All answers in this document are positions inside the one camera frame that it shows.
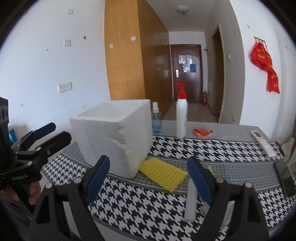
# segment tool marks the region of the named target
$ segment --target bolt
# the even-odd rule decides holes
[[[47,189],[50,189],[50,188],[52,187],[52,183],[47,183],[47,184],[45,185],[45,187],[46,187]]]
[[[82,179],[80,177],[77,177],[74,179],[74,183],[78,184],[81,183]]]
[[[217,183],[223,183],[224,179],[222,177],[216,177],[216,182]]]
[[[250,183],[250,182],[245,182],[245,184],[244,184],[247,188],[251,188],[252,187],[252,183]]]

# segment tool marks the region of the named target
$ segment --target wooden wardrobe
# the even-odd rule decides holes
[[[172,103],[168,31],[146,0],[105,2],[105,51],[111,100]]]

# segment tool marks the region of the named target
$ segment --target wall socket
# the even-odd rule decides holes
[[[57,86],[57,91],[59,92],[59,93],[63,93],[63,92],[65,92],[66,90],[65,90],[65,85],[64,84],[60,84],[60,85],[58,85]]]
[[[71,40],[69,40],[69,39],[65,39],[65,40],[64,40],[64,46],[66,46],[66,47],[70,47],[70,46],[71,46]]]
[[[69,90],[72,90],[72,82],[68,82],[68,83],[65,83],[65,84],[59,84],[57,86],[57,91],[59,93],[63,93],[65,91],[69,91]]]
[[[72,82],[65,83],[65,91],[72,90]]]
[[[67,9],[67,14],[73,14],[73,11],[74,11],[73,9],[68,8]]]

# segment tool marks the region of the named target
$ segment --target red fire extinguisher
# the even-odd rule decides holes
[[[207,105],[207,92],[206,91],[202,95],[202,105]]]

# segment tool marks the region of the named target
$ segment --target clear plastic bottle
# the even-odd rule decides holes
[[[159,134],[163,131],[163,127],[161,125],[161,114],[159,112],[158,103],[153,102],[152,105],[152,131],[153,134]]]

